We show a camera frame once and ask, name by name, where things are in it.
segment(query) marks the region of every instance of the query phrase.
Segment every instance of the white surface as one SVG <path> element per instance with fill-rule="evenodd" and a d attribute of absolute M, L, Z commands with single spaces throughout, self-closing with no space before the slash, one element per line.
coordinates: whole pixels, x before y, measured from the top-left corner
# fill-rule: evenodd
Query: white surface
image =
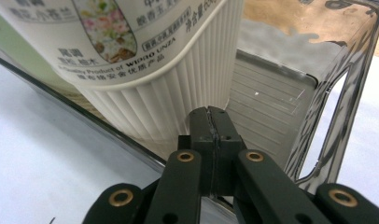
<path fill-rule="evenodd" d="M 107 187 L 158 174 L 0 66 L 0 223 L 79 223 Z M 379 58 L 339 182 L 379 206 Z"/>
<path fill-rule="evenodd" d="M 379 206 L 379 58 L 373 57 L 338 183 Z"/>
<path fill-rule="evenodd" d="M 158 177 L 0 66 L 0 223 L 80 223 L 106 188 Z"/>

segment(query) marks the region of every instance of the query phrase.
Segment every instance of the clear plastic container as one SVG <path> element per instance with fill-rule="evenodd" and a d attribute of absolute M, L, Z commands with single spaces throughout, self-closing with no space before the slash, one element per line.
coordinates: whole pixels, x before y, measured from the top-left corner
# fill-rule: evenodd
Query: clear plastic container
<path fill-rule="evenodd" d="M 237 131 L 249 148 L 269 153 L 300 187 L 313 192 L 324 182 L 334 182 L 379 35 L 379 7 L 360 1 L 343 0 L 246 0 L 243 19 L 238 27 L 230 25 L 234 24 L 233 21 L 227 23 L 229 17 L 225 17 L 224 13 L 228 12 L 232 13 L 232 10 L 222 8 L 210 24 L 223 20 L 219 24 L 232 30 L 232 38 L 239 35 L 232 85 L 230 84 L 230 101 L 226 108 Z M 199 43 L 193 45 L 198 47 L 183 55 L 176 69 L 167 69 L 171 72 L 169 76 L 175 76 L 177 80 L 177 71 L 184 69 L 185 62 L 190 64 L 190 60 L 204 62 L 203 59 L 209 59 L 210 55 L 200 53 L 202 48 L 207 47 L 209 53 L 222 56 L 216 51 L 221 45 L 215 42 L 215 45 L 206 45 L 204 42 L 213 38 L 215 26 L 208 27 L 212 28 L 205 29 L 198 38 Z M 205 73 L 214 76 L 215 70 L 210 66 L 208 68 L 210 70 Z M 330 107 L 326 105 L 330 90 L 342 78 L 344 84 L 338 101 L 332 105 L 331 119 L 323 120 L 325 108 Z M 199 81 L 196 77 L 194 79 L 197 80 L 196 85 L 187 89 L 177 88 L 175 92 L 187 93 L 177 96 L 180 99 L 183 95 L 191 96 L 191 92 L 195 92 L 196 98 L 184 97 L 186 103 L 166 101 L 170 107 L 158 105 L 148 111 L 185 112 L 190 108 L 189 104 L 193 107 L 207 105 L 209 102 L 204 97 L 218 96 L 220 93 L 216 90 L 223 87 L 222 82 L 210 82 L 214 86 L 207 89 L 202 80 Z M 92 91 L 96 93 L 90 94 L 94 94 L 95 99 L 103 98 L 103 101 L 99 100 L 100 104 L 105 99 L 108 102 L 108 99 L 121 95 L 134 97 L 128 99 L 132 99 L 132 105 L 139 106 L 136 112 L 148 115 L 147 120 L 168 123 L 170 121 L 166 119 L 169 117 L 152 117 L 155 114 L 148 114 L 141 109 L 144 102 L 135 100 L 140 97 L 143 101 L 156 104 L 164 99 L 149 88 L 162 85 L 163 82 L 165 77 L 160 76 L 155 81 L 144 83 L 125 93 L 116 89 L 113 92 Z M 141 152 L 139 157 L 159 163 L 163 163 L 160 157 L 166 158 L 168 153 L 165 150 L 158 150 L 152 144 L 145 145 L 147 148 L 140 147 L 134 141 L 138 140 L 135 139 L 136 135 L 129 138 L 89 112 L 70 105 L 61 95 L 49 91 L 47 93 L 85 115 L 84 118 L 89 118 L 95 128 L 129 144 L 133 151 Z M 226 103 L 227 101 L 221 100 L 220 107 Z M 186 115 L 177 119 L 185 123 Z M 141 119 L 130 118 L 121 123 L 133 125 L 141 123 Z M 321 124 L 327 126 L 327 130 L 319 137 L 317 127 Z M 312 171 L 301 177 L 304 161 L 314 149 L 316 159 Z"/>

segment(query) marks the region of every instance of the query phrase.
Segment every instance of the gray surface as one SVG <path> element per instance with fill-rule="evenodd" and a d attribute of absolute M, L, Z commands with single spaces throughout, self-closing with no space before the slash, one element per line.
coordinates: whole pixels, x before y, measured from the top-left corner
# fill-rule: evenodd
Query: gray surface
<path fill-rule="evenodd" d="M 227 111 L 247 148 L 284 169 L 315 89 L 314 78 L 239 51 Z"/>
<path fill-rule="evenodd" d="M 106 188 L 159 176 L 0 66 L 0 224 L 81 223 Z M 203 200 L 201 223 L 235 222 Z"/>

